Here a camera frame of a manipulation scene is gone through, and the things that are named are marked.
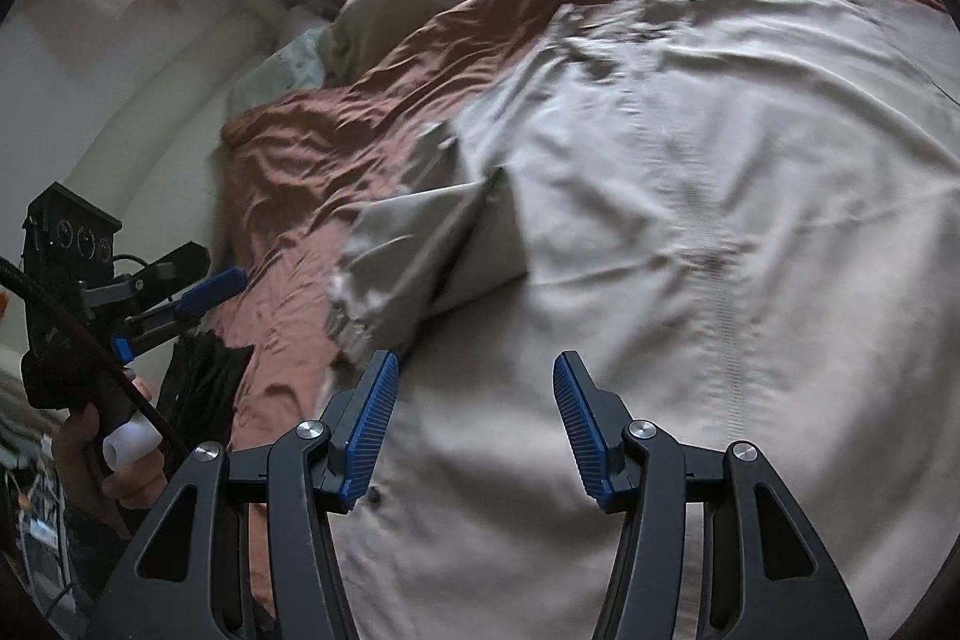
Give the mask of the person left hand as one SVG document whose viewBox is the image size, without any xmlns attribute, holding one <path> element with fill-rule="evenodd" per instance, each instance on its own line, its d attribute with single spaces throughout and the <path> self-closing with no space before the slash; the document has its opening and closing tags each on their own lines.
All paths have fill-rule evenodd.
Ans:
<svg viewBox="0 0 960 640">
<path fill-rule="evenodd" d="M 70 505 L 89 518 L 120 530 L 122 510 L 149 510 L 164 491 L 164 455 L 151 450 L 124 468 L 104 474 L 94 453 L 98 409 L 88 404 L 71 413 L 53 436 L 52 453 L 60 486 Z"/>
</svg>

